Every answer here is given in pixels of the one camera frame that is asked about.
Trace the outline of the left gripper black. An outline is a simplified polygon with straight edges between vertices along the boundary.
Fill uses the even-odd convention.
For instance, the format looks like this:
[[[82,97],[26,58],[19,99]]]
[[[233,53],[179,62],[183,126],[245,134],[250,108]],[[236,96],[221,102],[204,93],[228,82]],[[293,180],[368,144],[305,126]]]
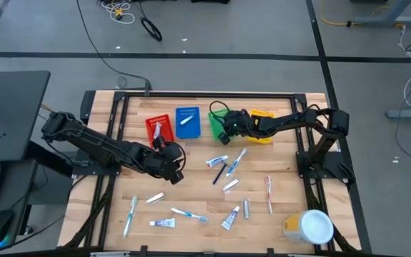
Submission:
[[[145,164],[146,173],[154,178],[162,178],[175,185],[184,175],[186,153],[182,146],[158,136],[152,142],[154,149],[149,153]]]

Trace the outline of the blue and white toothbrush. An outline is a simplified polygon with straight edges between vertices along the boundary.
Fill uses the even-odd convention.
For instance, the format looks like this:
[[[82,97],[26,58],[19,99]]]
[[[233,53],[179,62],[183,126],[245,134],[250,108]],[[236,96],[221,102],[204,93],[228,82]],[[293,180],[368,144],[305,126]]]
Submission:
[[[196,218],[202,223],[205,223],[205,222],[208,221],[208,219],[205,216],[199,216],[199,215],[196,215],[194,213],[191,213],[191,212],[188,212],[188,211],[182,211],[182,210],[177,209],[177,208],[171,208],[171,211],[174,212],[174,213],[177,213],[179,215],[182,215],[182,216],[186,216],[186,217],[190,217],[190,218]]]
[[[233,172],[236,170],[237,165],[240,163],[240,160],[241,160],[242,157],[245,155],[246,151],[247,151],[247,149],[244,148],[244,149],[240,152],[240,155],[237,157],[237,159],[234,160],[233,164],[230,166],[229,170],[227,171],[227,173],[226,173],[226,175],[225,175],[226,178],[229,178],[229,177],[233,174]]]

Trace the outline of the red and white toothpaste tube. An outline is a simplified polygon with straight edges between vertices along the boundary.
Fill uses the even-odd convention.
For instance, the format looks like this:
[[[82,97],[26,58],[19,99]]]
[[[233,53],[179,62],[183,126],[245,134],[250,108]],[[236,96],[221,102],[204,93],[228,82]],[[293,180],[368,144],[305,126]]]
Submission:
[[[207,168],[212,168],[212,167],[216,166],[217,164],[226,161],[227,159],[228,159],[228,155],[219,156],[219,157],[215,157],[215,158],[212,158],[210,160],[207,160],[205,162],[205,164],[206,164]]]

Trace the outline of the teal and white toothbrush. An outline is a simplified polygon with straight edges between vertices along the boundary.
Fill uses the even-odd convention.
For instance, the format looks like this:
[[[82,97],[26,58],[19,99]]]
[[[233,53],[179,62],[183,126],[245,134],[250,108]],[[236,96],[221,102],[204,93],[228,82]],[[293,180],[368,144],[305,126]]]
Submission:
[[[136,207],[137,202],[138,202],[138,197],[137,197],[137,195],[134,195],[131,199],[131,209],[130,209],[130,212],[128,214],[127,220],[126,220],[125,228],[123,230],[123,237],[124,238],[126,238],[127,235],[128,235],[129,228],[130,228],[131,222],[133,220],[134,209]]]

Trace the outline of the red and white toothbrush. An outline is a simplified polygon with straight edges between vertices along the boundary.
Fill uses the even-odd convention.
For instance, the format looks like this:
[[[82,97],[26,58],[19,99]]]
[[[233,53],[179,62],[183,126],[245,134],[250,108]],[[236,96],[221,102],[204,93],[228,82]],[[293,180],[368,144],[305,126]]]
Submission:
[[[267,176],[265,178],[266,186],[267,186],[267,203],[268,203],[268,211],[269,214],[273,213],[273,207],[272,207],[272,202],[271,202],[271,191],[272,191],[272,182],[271,182],[271,177]]]

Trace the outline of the green plastic basket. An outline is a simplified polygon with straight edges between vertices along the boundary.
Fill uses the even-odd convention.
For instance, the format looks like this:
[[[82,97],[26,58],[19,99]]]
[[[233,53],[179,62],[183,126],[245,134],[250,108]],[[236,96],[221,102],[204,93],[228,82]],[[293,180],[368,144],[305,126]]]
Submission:
[[[227,114],[228,110],[227,109],[221,109],[218,111],[214,111],[214,114],[216,116],[225,116]],[[208,113],[208,119],[210,122],[210,128],[211,128],[211,133],[212,137],[214,140],[219,141],[218,136],[224,132],[223,126],[219,121],[217,121],[214,116],[212,115],[211,112]]]

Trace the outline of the yellow plastic basket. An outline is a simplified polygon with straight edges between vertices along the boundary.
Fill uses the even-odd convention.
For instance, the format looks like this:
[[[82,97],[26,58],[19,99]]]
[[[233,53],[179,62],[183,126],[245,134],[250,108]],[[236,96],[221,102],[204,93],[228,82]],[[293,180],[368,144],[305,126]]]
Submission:
[[[256,109],[252,109],[250,112],[251,116],[262,116],[262,117],[271,117],[274,118],[275,114],[274,113],[270,113],[267,111],[260,111],[260,110],[256,110]],[[272,141],[272,138],[254,138],[254,137],[247,137],[248,141],[252,141],[255,143],[261,143],[261,144],[269,144]]]

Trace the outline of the red plastic basket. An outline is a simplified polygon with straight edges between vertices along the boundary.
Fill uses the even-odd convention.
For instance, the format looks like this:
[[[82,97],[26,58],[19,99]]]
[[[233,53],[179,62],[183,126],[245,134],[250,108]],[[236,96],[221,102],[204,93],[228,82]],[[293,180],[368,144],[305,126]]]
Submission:
[[[153,138],[153,134],[155,131],[156,122],[160,122],[162,124],[160,136],[162,136],[166,141],[175,141],[169,115],[164,114],[146,119],[146,129],[150,145],[152,146],[153,141],[155,140]]]

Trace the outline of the yellow canister with white lid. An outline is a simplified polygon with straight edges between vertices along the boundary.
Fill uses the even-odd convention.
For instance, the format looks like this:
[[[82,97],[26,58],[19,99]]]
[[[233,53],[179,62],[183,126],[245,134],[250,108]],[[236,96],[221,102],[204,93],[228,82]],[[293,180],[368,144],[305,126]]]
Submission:
[[[296,243],[322,245],[330,242],[334,226],[329,216],[319,210],[309,210],[287,216],[282,223],[285,237]]]

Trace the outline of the grey keyboard tray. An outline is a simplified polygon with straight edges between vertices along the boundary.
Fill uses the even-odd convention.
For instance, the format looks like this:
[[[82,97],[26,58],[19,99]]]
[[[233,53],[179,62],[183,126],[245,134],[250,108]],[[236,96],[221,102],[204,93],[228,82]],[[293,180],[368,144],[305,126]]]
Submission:
[[[10,209],[14,219],[2,246],[13,243],[21,232],[24,213],[38,164],[35,161],[3,163],[0,180],[0,211]]]

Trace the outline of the grey desk foot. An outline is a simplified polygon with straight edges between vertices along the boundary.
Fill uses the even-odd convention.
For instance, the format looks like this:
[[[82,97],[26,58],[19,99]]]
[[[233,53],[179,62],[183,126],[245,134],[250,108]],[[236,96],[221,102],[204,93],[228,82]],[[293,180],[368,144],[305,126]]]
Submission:
[[[411,119],[411,109],[389,110],[385,116],[388,119]]]

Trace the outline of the grey desk leg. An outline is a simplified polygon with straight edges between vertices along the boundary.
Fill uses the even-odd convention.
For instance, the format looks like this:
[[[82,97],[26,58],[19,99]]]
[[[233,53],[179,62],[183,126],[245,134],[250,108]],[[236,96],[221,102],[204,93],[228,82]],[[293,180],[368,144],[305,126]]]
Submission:
[[[411,26],[411,16],[402,16],[403,11],[411,4],[411,0],[396,0],[394,6],[387,14],[379,16],[355,17],[354,24],[393,26],[405,24]]]

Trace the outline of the black aluminium rig frame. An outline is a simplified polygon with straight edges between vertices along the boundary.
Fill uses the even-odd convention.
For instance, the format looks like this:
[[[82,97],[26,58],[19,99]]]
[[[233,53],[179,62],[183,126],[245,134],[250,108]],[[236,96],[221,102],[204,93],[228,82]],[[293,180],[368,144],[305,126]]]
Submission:
[[[314,245],[294,243],[283,234],[283,220],[292,214],[308,209],[305,190],[311,188],[327,207],[331,220],[354,248],[361,248],[351,200],[346,185],[334,178],[321,182],[304,181],[298,175],[296,153],[307,149],[320,140],[314,130],[289,130],[277,133],[269,144],[259,144],[243,137],[235,137],[223,145],[212,137],[208,113],[224,108],[252,109],[274,113],[275,116],[289,115],[315,105],[325,108],[323,94],[232,94],[206,92],[157,92],[145,97],[134,93],[122,102],[126,112],[115,110],[116,124],[112,132],[121,133],[128,141],[148,143],[146,119],[168,114],[171,124],[176,124],[178,107],[200,109],[201,135],[198,138],[180,139],[179,144],[186,152],[184,178],[176,185],[152,178],[145,174],[123,168],[117,177],[110,211],[101,214],[87,242],[102,244],[106,250],[139,251],[149,253],[193,252],[193,253],[313,253]],[[233,174],[225,175],[240,152],[245,155]],[[206,161],[228,155],[228,159],[212,168]],[[213,185],[217,173],[228,166]],[[265,178],[271,177],[271,202],[273,213],[269,214]],[[229,193],[223,187],[238,178],[239,184]],[[152,204],[146,200],[158,193],[164,198]],[[131,209],[131,199],[137,195],[133,220],[126,238],[123,230]],[[243,200],[249,201],[250,218],[244,219]],[[239,206],[231,229],[221,224],[230,212]],[[177,208],[208,221],[179,215],[171,211]],[[150,221],[175,218],[176,227],[150,226]]]

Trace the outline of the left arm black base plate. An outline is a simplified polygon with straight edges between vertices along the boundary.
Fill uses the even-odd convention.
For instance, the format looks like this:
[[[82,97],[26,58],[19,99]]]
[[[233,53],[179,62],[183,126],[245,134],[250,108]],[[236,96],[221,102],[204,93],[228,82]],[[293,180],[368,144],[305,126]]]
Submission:
[[[118,176],[121,173],[119,165],[102,167],[93,160],[85,151],[78,150],[73,161],[73,174],[90,176]]]

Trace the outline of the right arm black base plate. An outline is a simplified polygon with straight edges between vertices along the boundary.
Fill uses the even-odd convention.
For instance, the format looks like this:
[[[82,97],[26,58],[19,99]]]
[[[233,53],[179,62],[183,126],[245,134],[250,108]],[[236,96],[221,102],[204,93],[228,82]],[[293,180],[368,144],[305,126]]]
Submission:
[[[327,152],[324,156],[313,158],[307,151],[300,151],[295,156],[301,178],[336,178],[346,185],[355,182],[355,176],[343,163],[340,152]]]

